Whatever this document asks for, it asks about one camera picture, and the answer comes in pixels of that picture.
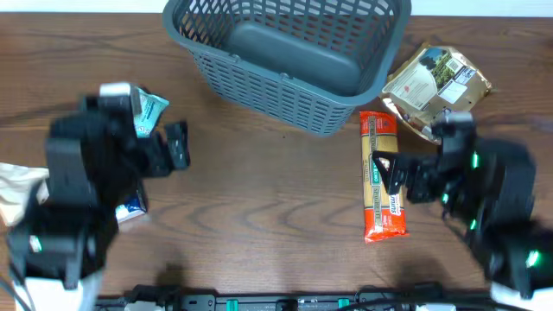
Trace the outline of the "orange spaghetti packet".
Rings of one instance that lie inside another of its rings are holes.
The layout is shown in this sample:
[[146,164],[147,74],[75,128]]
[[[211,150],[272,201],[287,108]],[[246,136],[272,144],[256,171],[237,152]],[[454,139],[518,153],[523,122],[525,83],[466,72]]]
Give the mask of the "orange spaghetti packet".
[[398,152],[397,121],[387,113],[361,111],[362,181],[365,235],[367,244],[388,238],[407,237],[404,201],[401,193],[389,195],[376,164],[373,151]]

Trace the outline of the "gold foil food pouch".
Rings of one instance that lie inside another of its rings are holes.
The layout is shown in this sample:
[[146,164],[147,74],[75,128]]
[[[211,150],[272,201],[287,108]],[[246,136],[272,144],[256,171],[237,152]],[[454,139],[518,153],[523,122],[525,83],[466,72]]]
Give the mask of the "gold foil food pouch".
[[388,76],[379,97],[410,130],[439,144],[432,125],[451,112],[470,111],[492,89],[492,83],[459,50],[425,42]]

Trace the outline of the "grey plastic slotted basket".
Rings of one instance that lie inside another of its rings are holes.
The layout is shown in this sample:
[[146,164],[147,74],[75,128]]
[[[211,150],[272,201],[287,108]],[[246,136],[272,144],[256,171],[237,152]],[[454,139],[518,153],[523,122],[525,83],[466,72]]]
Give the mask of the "grey plastic slotted basket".
[[319,136],[383,90],[410,0],[170,0],[168,35],[220,97]]

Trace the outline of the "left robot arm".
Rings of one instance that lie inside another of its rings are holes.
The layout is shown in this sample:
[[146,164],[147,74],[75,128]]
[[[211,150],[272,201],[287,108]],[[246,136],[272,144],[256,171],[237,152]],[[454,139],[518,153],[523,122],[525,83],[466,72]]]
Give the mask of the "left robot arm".
[[118,234],[117,207],[143,180],[190,166],[186,121],[140,137],[141,111],[138,87],[109,83],[50,124],[48,177],[32,184],[6,237],[10,280],[1,285],[17,309],[92,310]]

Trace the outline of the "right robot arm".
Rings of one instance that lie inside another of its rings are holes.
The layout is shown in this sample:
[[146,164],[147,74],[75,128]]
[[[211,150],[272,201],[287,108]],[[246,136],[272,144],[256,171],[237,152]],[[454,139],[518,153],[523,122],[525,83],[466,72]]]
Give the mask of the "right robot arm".
[[442,217],[466,230],[461,240],[491,283],[497,309],[552,308],[552,230],[531,217],[537,165],[525,145],[479,136],[472,115],[452,112],[431,127],[433,155],[374,151],[388,194],[438,202]]

